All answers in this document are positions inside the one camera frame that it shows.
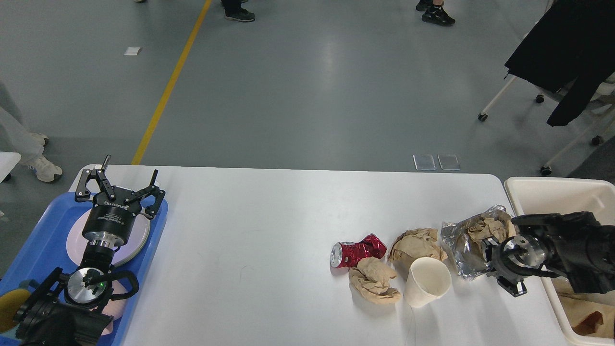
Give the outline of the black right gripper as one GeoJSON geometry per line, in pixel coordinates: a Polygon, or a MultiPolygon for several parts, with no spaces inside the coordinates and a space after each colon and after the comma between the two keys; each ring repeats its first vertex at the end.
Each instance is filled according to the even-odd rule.
{"type": "Polygon", "coordinates": [[[498,242],[495,236],[481,241],[484,261],[490,262],[490,276],[512,297],[526,294],[524,278],[547,277],[543,267],[548,260],[548,246],[532,235],[516,235],[498,242]]]}

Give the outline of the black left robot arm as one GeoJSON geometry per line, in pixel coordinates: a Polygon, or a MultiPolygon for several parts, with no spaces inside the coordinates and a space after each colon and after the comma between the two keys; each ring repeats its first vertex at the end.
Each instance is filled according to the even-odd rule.
{"type": "Polygon", "coordinates": [[[1,282],[1,343],[117,346],[156,252],[168,204],[158,173],[138,191],[81,171],[46,208],[1,282]]]}

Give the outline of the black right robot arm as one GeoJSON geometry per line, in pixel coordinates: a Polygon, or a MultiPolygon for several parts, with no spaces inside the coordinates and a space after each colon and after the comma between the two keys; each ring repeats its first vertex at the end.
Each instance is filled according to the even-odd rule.
{"type": "Polygon", "coordinates": [[[482,241],[487,275],[514,297],[531,276],[569,281],[576,294],[606,294],[615,285],[614,227],[589,211],[526,214],[512,219],[516,236],[482,241]]]}

